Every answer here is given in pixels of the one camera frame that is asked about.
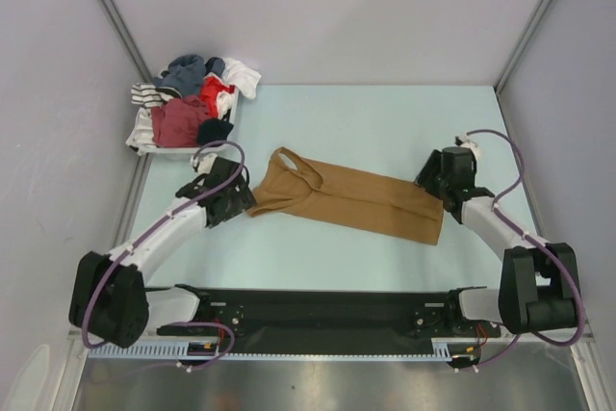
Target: white basket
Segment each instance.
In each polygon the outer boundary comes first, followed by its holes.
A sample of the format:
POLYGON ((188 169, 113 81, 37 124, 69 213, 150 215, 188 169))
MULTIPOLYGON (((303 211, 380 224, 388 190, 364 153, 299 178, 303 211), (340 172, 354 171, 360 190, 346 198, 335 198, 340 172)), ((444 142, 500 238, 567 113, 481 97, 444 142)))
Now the white basket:
MULTIPOLYGON (((235 127, 235 114, 238 111, 238 99, 240 96, 240 91, 238 89, 235 89, 232 95, 233 95, 233 101, 231 103, 231 110, 230 110, 231 114, 229 115, 229 122, 234 124, 234 127, 231 133, 233 133, 234 130, 237 130, 237 127, 235 127)), ((198 146, 192 146, 189 148, 161 148, 158 146, 153 146, 151 144, 139 144, 139 143, 131 144, 131 146, 134 146, 135 148, 139 150, 137 154, 139 154, 140 156, 143 154, 165 154, 167 156, 171 156, 171 157, 177 156, 183 159, 186 159, 187 157, 191 156, 192 154, 196 152, 197 149, 199 149, 198 146)), ((228 147, 229 147, 228 145, 224 144, 223 146, 218 146, 216 148, 204 149, 201 153, 203 155, 207 153, 218 153, 224 149, 227 149, 228 147)))

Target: white tabletop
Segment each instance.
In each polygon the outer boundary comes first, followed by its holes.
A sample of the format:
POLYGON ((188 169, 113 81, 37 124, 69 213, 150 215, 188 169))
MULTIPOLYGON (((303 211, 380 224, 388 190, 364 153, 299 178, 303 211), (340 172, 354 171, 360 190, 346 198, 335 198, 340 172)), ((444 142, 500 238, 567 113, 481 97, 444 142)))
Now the white tabletop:
MULTIPOLYGON (((245 150, 253 187, 279 146, 413 181, 431 150, 453 145, 456 135, 477 128, 504 131, 490 87, 264 86, 257 99, 240 105, 231 140, 245 150)), ((483 151, 476 183, 498 193, 517 176, 513 155, 493 136, 474 140, 483 151)), ((133 236, 163 214, 174 193, 193 178, 188 158, 155 157, 133 236)), ((502 204, 533 230, 522 188, 502 204)), ((273 213, 242 215, 204 230, 169 257, 149 285, 428 292, 497 288, 500 277, 496 255, 447 214, 440 241, 431 246, 273 213)))

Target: brown cloth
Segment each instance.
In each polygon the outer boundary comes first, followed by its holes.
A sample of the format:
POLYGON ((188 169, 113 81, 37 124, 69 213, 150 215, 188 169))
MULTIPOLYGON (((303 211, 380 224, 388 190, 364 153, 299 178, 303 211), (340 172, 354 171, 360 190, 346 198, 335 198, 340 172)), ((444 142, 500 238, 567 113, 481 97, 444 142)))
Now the brown cloth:
POLYGON ((287 148, 274 151, 253 193, 251 217, 284 212, 425 244, 438 243, 443 223, 441 201, 411 182, 304 159, 287 148))

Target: gray panel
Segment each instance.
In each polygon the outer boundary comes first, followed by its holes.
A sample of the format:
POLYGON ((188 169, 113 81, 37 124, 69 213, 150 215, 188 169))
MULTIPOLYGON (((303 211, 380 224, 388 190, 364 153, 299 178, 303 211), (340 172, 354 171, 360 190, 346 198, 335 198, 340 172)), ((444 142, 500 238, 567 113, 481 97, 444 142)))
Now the gray panel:
POLYGON ((105 385, 88 382, 143 362, 89 360, 73 411, 588 409, 569 349, 514 351, 479 374, 444 364, 223 361, 203 372, 159 368, 105 385))
POLYGON ((547 237, 576 250, 582 294, 616 381, 616 0, 556 0, 502 94, 547 237))
POLYGON ((538 0, 115 0, 152 72, 226 55, 269 84, 494 85, 538 0))
POLYGON ((96 0, 0 0, 0 10, 2 407, 40 345, 50 356, 39 404, 55 392, 77 263, 112 244, 135 169, 123 141, 138 75, 96 0))

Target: metal frame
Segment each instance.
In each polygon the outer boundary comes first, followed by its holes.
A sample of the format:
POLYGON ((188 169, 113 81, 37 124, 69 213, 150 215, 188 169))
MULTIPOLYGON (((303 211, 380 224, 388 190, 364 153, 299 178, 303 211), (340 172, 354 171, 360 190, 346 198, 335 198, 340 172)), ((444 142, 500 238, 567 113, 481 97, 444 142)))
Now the metal frame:
MULTIPOLYGON (((118 10, 114 0, 98 0, 101 4, 101 8, 108 16, 109 20, 113 28, 115 29, 119 40, 124 46, 126 52, 128 53, 131 61, 134 66, 138 70, 140 76, 144 81, 151 80, 151 74, 149 69, 141 55, 139 47, 136 45, 134 39, 132 38, 128 27, 126 26, 120 11, 118 10)), ((554 0, 539 0, 539 3, 533 12, 528 24, 525 26, 525 30, 522 33, 520 40, 512 51, 509 59, 507 60, 506 66, 503 69, 502 74, 500 75, 499 80, 495 84, 495 92, 497 98, 499 99, 500 110, 502 113, 503 120, 505 122, 505 126, 507 131, 510 133, 512 138, 515 140, 515 133, 511 130, 510 124, 507 123, 509 117, 506 113, 505 106, 501 103, 501 92, 512 72, 515 70, 517 65, 519 64, 521 58, 523 57, 525 51, 528 49, 531 40, 538 30, 538 28, 543 23, 543 20, 546 16, 548 9, 554 0)), ((134 179, 131 185, 131 188, 127 194, 126 205, 121 212, 121 218, 119 220, 117 230, 115 233, 115 243, 120 244, 124 242, 128 235, 130 234, 132 224, 138 209, 139 201, 141 198, 141 192, 143 190, 143 186, 145 184, 145 180, 147 178, 147 172, 149 170, 149 165, 151 163, 151 159, 148 156, 143 157, 139 160, 136 165, 136 169, 134 172, 134 179)), ((530 206, 530 210, 533 216, 533 220, 535 222, 535 226, 539 232, 543 229, 542 220, 538 213, 536 206, 536 201, 534 199, 534 195, 532 193, 532 188, 529 186, 527 182, 524 182, 526 197, 530 206)), ((569 336, 569 332, 564 330, 562 332, 557 333, 556 338, 567 338, 569 336)), ((175 340, 177 342, 186 341, 187 338, 161 338, 159 336, 150 336, 145 339, 145 342, 160 342, 160 341, 175 340)), ((84 346, 81 344, 81 340, 79 336, 74 332, 69 335, 67 339, 70 342, 70 350, 68 357, 66 359, 66 365, 64 368, 63 376, 59 384, 58 393, 56 395, 56 399, 54 403, 50 403, 49 409, 52 411, 56 410, 65 410, 70 409, 75 400, 79 381, 81 378, 81 373, 85 366, 85 362, 87 359, 87 351, 84 346)), ((537 342, 533 336, 525 335, 522 337, 521 341, 523 342, 537 342)), ((440 339, 439 342, 446 342, 450 344, 455 343, 465 343, 468 342, 468 339, 460 339, 460 338, 450 338, 450 339, 440 339)), ((507 343, 509 342, 509 338, 500 338, 490 341, 495 343, 507 343)), ((612 390, 610 389, 609 384, 607 384, 604 379, 606 375, 604 373, 603 366, 598 357, 596 346, 594 341, 592 340, 590 332, 584 336, 582 342, 578 345, 572 347, 572 352, 574 354, 577 370, 580 376, 580 380, 583 385, 584 393, 588 400, 590 409, 594 410, 609 410, 615 409, 616 401, 614 400, 614 395, 612 390)), ((306 357, 305 359, 314 360, 314 358, 306 357)))

